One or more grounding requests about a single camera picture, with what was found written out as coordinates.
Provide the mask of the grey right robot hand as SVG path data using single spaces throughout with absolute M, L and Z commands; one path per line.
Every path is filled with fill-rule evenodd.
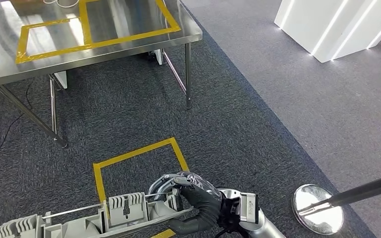
M 220 216 L 223 194 L 201 176 L 181 171 L 163 174 L 148 189 L 147 194 L 159 194 L 176 188 L 198 214 L 185 220 L 171 219 L 169 229 L 178 235 L 189 235 L 211 229 Z

